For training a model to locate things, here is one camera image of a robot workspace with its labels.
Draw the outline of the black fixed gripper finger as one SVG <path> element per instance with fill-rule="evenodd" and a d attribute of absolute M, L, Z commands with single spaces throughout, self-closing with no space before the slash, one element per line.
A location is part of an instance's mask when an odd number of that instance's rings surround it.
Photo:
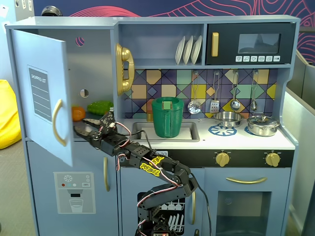
<path fill-rule="evenodd" d="M 85 141 L 89 142 L 92 146 L 99 145 L 99 132 L 88 128 L 87 126 L 74 126 L 73 130 L 75 134 Z"/>

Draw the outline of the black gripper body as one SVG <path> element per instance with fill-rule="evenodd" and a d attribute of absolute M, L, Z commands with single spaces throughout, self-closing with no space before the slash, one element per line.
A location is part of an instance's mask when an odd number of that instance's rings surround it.
<path fill-rule="evenodd" d="M 114 117 L 114 111 L 108 111 L 96 126 L 97 133 L 94 136 L 95 148 L 105 152 L 110 156 L 117 155 L 130 143 L 131 133 L 124 136 L 118 132 L 118 126 L 124 127 L 118 123 Z"/>

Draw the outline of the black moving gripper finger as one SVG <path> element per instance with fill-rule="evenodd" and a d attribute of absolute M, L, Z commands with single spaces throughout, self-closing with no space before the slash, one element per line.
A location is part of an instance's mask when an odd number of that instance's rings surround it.
<path fill-rule="evenodd" d="M 98 120 L 98 119 L 84 118 L 82 122 L 94 128 L 101 128 L 104 126 L 103 121 Z"/>

